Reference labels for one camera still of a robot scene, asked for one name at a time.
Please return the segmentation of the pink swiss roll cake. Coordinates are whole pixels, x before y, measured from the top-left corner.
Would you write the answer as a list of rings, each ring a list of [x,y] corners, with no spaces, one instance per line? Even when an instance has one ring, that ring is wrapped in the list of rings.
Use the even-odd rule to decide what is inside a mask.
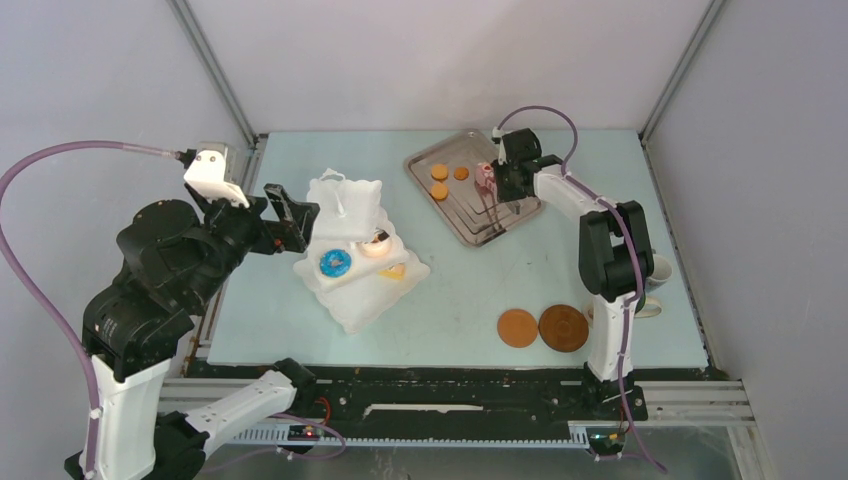
[[[475,183],[476,185],[491,193],[497,193],[497,183],[495,179],[494,169],[490,163],[478,163],[475,168]]]

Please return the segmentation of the pink-tipped metal tongs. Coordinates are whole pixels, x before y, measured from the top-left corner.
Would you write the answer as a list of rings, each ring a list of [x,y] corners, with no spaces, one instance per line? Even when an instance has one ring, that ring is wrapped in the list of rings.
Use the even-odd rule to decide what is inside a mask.
[[[519,202],[500,202],[497,195],[486,186],[474,182],[474,187],[484,207],[486,218],[490,221],[493,229],[506,230],[500,217],[501,213],[506,215],[508,225],[517,224],[521,220],[521,205]]]

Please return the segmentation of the blue frosted donut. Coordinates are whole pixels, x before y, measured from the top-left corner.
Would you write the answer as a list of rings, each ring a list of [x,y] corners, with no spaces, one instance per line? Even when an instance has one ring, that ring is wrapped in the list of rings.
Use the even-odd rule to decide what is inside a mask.
[[[328,278],[340,278],[348,273],[352,266],[352,257],[344,249],[331,249],[319,259],[320,273]]]

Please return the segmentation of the brown cookie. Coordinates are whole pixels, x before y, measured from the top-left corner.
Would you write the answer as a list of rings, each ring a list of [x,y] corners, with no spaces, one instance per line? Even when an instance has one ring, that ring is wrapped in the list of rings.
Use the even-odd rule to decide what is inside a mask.
[[[466,180],[470,175],[470,171],[466,167],[458,167],[453,172],[453,177],[456,180],[463,181]]]

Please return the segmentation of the orange cookie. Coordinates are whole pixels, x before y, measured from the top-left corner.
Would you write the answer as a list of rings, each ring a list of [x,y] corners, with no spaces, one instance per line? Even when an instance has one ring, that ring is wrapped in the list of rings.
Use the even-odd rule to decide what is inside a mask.
[[[444,201],[448,198],[450,191],[446,184],[437,182],[431,186],[429,194],[436,201]]]
[[[450,175],[450,169],[444,164],[435,164],[430,169],[430,176],[436,181],[444,181]]]

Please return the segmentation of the orange cookie front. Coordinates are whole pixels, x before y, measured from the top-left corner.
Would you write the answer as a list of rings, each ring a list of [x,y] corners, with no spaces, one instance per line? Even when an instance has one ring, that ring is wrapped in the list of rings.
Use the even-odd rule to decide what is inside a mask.
[[[446,184],[437,182],[431,186],[429,194],[436,201],[444,201],[448,198],[450,191]]]

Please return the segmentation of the white chocolate donut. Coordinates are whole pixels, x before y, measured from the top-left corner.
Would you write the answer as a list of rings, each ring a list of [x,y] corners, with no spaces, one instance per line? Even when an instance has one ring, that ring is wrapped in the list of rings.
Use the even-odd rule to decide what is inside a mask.
[[[368,258],[378,258],[386,255],[392,249],[392,235],[383,229],[377,229],[374,236],[367,242],[359,242],[358,250]]]

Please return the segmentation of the yellow cake slice with cherry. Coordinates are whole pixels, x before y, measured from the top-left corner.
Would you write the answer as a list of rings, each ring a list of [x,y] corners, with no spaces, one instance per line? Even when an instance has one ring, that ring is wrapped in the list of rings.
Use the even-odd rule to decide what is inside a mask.
[[[406,265],[404,263],[398,263],[387,269],[380,270],[378,274],[391,280],[401,281],[406,276]]]

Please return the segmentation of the light brown coaster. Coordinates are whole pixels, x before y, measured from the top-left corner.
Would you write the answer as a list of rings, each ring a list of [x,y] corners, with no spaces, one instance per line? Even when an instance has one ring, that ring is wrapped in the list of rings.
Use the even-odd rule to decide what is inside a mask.
[[[496,329],[501,341],[512,348],[526,348],[538,337],[536,318],[523,309],[503,312],[498,318]]]

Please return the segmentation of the dark brown wooden saucer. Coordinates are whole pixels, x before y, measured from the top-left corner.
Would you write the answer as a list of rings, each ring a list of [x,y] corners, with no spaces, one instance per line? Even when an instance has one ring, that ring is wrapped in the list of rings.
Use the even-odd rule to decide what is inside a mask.
[[[539,319],[538,328],[543,342],[563,353],[579,350],[589,337],[589,325],[583,313],[564,304],[548,307]]]

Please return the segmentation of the white grey mug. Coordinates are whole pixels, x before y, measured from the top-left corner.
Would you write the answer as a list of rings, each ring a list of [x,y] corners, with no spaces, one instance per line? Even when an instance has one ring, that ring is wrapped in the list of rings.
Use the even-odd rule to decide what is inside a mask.
[[[653,253],[653,265],[653,272],[646,277],[645,290],[647,292],[661,288],[670,281],[674,274],[672,262],[657,252]]]

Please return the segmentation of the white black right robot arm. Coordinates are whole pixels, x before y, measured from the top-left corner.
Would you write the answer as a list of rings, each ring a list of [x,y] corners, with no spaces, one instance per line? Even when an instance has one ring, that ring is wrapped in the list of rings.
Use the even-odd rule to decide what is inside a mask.
[[[630,346],[636,306],[646,279],[654,271],[650,235],[643,207],[636,201],[615,203],[578,179],[566,161],[542,152],[530,129],[495,127],[498,156],[491,162],[498,201],[534,197],[579,227],[578,270],[593,295],[592,346],[588,369],[597,379],[581,392],[585,411],[606,418],[622,403],[619,388],[633,370]]]

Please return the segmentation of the white spare arm link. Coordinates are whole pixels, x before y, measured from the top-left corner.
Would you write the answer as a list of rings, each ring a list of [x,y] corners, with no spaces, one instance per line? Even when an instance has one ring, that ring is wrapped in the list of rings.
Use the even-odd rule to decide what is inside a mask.
[[[216,402],[156,420],[155,462],[148,479],[192,479],[217,449],[260,420],[288,410],[297,387],[280,372],[269,371],[250,385]]]

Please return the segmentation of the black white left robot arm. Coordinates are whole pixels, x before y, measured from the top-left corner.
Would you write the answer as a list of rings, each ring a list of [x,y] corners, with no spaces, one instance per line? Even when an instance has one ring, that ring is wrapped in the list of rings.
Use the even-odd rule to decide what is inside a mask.
[[[74,479],[191,479],[221,446],[260,420],[304,416],[316,378],[293,359],[274,363],[246,387],[190,411],[162,413],[164,378],[180,340],[251,253],[302,253],[317,204],[279,184],[245,203],[161,200],[117,236],[122,267],[83,315],[82,348],[92,363],[96,432],[66,459]]]

